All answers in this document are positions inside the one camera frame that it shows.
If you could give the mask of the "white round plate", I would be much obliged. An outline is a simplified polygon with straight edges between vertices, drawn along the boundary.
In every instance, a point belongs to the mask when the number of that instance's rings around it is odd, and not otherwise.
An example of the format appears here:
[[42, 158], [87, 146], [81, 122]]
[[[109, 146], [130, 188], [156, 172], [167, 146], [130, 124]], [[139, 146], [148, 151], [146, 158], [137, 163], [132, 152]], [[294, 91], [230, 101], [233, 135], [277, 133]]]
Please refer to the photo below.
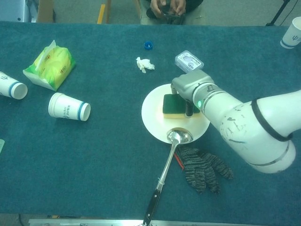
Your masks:
[[207, 131], [210, 121], [202, 114], [196, 113], [187, 118], [166, 118], [163, 114], [163, 99], [165, 94], [171, 94], [171, 84], [164, 84], [153, 89], [142, 104], [142, 120], [146, 129], [158, 140], [170, 143], [167, 133], [173, 128], [184, 128], [193, 135], [193, 140], [199, 139]]

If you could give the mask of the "green yellow tissue pack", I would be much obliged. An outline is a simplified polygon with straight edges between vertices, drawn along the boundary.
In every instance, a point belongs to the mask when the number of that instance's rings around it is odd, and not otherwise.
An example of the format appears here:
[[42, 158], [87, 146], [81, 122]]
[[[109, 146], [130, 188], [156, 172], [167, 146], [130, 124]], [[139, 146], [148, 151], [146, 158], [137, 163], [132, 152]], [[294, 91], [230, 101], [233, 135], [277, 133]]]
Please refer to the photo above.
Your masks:
[[35, 85], [56, 91], [70, 74], [76, 62], [70, 51], [53, 40], [23, 74]]

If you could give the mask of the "crumpled white tissue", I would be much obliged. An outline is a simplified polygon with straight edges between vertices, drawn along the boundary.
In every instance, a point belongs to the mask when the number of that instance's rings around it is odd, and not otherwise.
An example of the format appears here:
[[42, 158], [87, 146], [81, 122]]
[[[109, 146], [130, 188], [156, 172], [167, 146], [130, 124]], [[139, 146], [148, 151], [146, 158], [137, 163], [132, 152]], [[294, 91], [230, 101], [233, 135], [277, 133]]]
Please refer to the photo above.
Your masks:
[[148, 70], [155, 69], [155, 65], [151, 64], [149, 59], [141, 59], [140, 57], [137, 57], [136, 63], [138, 68], [142, 71], [142, 73], [146, 73], [146, 69]]

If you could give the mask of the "black tripod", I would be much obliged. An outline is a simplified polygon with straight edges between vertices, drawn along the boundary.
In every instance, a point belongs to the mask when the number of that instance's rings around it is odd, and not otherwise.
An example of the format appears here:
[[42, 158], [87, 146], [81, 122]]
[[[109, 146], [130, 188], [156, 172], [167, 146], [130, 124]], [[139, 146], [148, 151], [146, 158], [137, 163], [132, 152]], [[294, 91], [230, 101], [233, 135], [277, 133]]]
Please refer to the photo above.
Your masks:
[[269, 23], [266, 23], [266, 26], [274, 26], [275, 25], [275, 22], [277, 21], [277, 19], [279, 18], [279, 16], [282, 14], [283, 10], [285, 9], [285, 7], [287, 6], [287, 4], [289, 2], [290, 2], [290, 0], [283, 0], [283, 4], [279, 8], [279, 10], [277, 11], [277, 13], [273, 17], [273, 19]]

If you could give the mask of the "clear plastic box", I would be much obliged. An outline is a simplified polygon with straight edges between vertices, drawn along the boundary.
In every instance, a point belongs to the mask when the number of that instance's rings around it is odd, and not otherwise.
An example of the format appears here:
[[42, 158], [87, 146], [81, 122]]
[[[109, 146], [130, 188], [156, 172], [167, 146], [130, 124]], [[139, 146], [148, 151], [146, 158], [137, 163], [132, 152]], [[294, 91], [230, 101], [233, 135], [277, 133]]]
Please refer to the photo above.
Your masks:
[[202, 70], [204, 63], [194, 56], [188, 50], [183, 51], [175, 57], [175, 65], [178, 66], [185, 73], [189, 73], [194, 70]]

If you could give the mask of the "green and yellow sponge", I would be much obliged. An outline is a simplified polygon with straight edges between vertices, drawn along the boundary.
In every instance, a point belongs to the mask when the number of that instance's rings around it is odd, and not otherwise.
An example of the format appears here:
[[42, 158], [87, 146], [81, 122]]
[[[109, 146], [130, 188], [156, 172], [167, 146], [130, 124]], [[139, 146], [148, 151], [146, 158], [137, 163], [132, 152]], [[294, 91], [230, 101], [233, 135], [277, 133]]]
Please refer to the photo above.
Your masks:
[[165, 119], [199, 118], [201, 112], [195, 106], [193, 115], [186, 114], [186, 101], [179, 94], [165, 94], [163, 99], [162, 113]]

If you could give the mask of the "teal carpet table cover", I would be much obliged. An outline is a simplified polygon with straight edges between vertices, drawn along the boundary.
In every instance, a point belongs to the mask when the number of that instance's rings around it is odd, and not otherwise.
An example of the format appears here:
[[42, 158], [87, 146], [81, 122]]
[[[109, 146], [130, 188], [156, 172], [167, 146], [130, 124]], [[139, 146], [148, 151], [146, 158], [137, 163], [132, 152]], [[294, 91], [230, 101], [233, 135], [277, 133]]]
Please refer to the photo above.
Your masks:
[[[24, 83], [0, 96], [0, 213], [142, 219], [170, 145], [141, 119], [147, 94], [182, 74], [184, 50], [241, 101], [301, 89], [301, 45], [285, 49], [284, 27], [31, 24], [0, 22], [0, 71]], [[53, 91], [23, 70], [53, 40], [76, 66], [59, 92], [91, 105], [87, 121], [48, 114]], [[144, 43], [151, 41], [152, 50]], [[154, 70], [138, 68], [149, 59]]]

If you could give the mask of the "grey knit work glove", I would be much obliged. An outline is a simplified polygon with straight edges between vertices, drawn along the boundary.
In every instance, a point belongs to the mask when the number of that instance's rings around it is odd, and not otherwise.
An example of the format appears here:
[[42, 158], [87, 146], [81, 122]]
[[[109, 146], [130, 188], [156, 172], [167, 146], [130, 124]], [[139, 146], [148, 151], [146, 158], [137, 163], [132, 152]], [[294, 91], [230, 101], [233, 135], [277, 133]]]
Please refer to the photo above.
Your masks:
[[199, 194], [206, 188], [215, 194], [220, 192], [216, 173], [228, 180], [234, 177], [232, 169], [221, 158], [198, 148], [179, 145], [175, 158], [185, 173], [186, 181]]

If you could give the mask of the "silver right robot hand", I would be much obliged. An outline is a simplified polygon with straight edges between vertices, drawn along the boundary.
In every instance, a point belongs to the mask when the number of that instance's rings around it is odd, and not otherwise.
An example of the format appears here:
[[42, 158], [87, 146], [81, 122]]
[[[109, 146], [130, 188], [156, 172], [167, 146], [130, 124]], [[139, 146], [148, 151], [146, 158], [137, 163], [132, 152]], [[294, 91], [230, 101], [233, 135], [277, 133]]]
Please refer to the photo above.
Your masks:
[[189, 73], [182, 74], [172, 80], [172, 94], [179, 94], [185, 101], [185, 115], [191, 117], [193, 115], [193, 93], [196, 88], [203, 83], [214, 84], [213, 79], [202, 70], [194, 70]]

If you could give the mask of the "grey blue cabinet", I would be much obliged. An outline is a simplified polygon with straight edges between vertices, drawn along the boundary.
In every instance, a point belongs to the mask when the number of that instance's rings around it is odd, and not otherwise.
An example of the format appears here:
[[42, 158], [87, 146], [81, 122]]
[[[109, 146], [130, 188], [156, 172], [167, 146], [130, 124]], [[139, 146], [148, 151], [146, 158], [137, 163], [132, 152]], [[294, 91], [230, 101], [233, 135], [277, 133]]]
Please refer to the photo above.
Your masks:
[[37, 14], [35, 0], [0, 0], [0, 21], [35, 23]]

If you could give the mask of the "wooden chair leg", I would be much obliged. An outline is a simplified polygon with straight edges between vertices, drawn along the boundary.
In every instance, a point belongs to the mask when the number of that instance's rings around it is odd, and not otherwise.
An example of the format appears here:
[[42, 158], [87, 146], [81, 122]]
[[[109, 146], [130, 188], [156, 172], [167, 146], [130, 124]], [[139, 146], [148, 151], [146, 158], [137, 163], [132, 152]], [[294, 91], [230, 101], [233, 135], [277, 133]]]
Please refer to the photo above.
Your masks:
[[135, 8], [136, 8], [136, 12], [137, 12], [139, 21], [141, 21], [141, 18], [142, 18], [142, 10], [141, 10], [141, 3], [140, 3], [140, 0], [133, 0], [133, 3], [134, 3], [134, 5], [135, 5]]

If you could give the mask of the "aluminium rail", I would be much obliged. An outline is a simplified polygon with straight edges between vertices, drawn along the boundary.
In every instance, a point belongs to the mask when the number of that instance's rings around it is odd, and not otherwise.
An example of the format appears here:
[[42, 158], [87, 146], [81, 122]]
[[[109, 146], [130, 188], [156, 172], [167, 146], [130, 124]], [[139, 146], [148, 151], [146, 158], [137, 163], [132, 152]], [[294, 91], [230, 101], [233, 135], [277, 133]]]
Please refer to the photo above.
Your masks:
[[[117, 219], [29, 219], [29, 226], [146, 226], [142, 220]], [[265, 226], [233, 223], [153, 220], [148, 226]]]

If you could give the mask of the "white paper cup blue band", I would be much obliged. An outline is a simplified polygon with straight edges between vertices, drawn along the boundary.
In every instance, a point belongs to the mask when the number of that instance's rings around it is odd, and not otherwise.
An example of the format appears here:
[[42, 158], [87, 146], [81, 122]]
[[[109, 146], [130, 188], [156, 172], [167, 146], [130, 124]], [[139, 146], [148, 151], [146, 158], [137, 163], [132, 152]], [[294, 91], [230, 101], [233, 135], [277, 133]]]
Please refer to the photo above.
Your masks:
[[286, 49], [293, 49], [301, 42], [301, 16], [292, 20], [291, 25], [280, 40], [280, 45]]
[[90, 104], [58, 92], [51, 97], [48, 104], [48, 113], [55, 118], [87, 121], [90, 112]]
[[0, 72], [0, 95], [20, 100], [27, 95], [27, 92], [28, 88], [25, 84]]

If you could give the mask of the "person seated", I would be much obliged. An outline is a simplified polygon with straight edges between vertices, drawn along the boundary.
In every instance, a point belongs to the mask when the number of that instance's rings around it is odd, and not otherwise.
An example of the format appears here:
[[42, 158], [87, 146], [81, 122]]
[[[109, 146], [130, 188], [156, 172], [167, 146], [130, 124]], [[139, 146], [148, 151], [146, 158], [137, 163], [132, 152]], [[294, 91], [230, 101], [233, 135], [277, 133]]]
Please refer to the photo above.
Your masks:
[[[153, 22], [162, 24], [194, 24], [201, 18], [201, 4], [204, 0], [144, 0], [146, 3], [146, 16]], [[162, 12], [171, 12], [181, 18], [166, 19]]]

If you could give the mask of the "brown cardboard box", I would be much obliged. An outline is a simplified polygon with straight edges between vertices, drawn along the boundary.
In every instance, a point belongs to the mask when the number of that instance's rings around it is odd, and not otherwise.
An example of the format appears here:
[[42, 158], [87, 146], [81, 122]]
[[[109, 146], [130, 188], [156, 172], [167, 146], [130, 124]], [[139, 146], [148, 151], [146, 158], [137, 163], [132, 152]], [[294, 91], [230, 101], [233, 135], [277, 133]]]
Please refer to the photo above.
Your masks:
[[54, 23], [54, 0], [39, 0], [37, 23]]

